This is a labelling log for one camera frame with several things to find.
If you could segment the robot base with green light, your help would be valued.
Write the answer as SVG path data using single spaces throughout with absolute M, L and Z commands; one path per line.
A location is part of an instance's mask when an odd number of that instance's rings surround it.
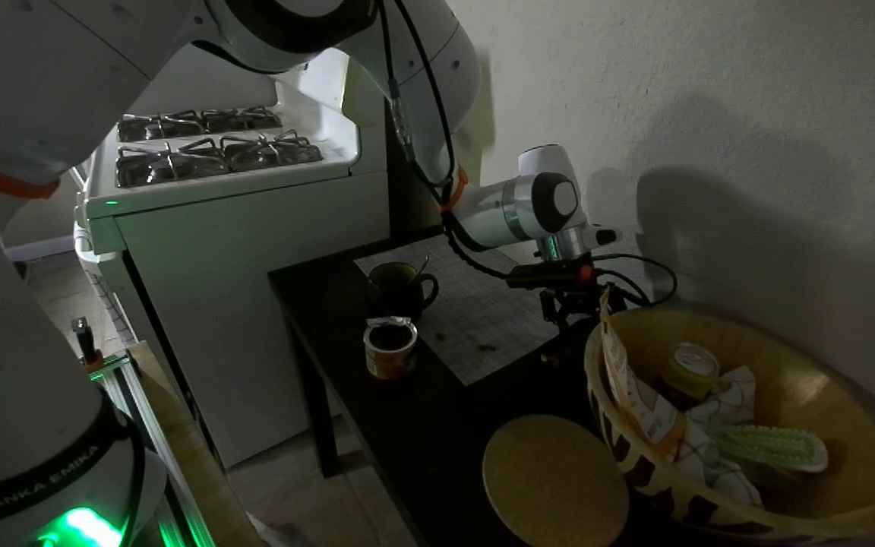
M 0 251 L 0 547 L 140 547 L 163 472 Z

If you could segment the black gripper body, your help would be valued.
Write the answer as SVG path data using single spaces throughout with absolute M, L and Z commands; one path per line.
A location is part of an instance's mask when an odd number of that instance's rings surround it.
M 592 318 L 598 300 L 608 300 L 612 310 L 625 307 L 625 292 L 601 284 L 601 268 L 591 260 L 520 264 L 505 276 L 505 284 L 511 289 L 536 289 L 543 318 L 557 328 L 567 328 L 574 317 Z

